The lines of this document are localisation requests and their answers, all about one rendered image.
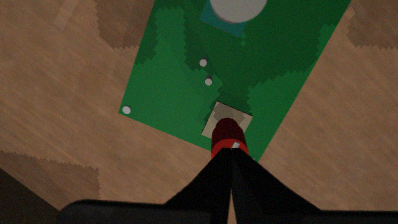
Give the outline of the green circuit board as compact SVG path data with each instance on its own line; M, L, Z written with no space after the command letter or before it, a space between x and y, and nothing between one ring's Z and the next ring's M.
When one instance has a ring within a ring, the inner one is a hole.
M119 114L259 163L350 2L155 0Z

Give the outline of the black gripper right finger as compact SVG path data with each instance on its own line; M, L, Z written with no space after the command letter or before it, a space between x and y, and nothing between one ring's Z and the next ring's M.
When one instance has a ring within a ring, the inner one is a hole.
M398 224L398 210L320 210L241 148L231 151L236 224Z

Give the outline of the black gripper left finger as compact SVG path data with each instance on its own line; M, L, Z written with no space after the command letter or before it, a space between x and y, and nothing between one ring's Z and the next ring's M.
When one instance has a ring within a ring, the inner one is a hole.
M222 148L203 170L164 204L77 200L56 224L227 224L233 157Z

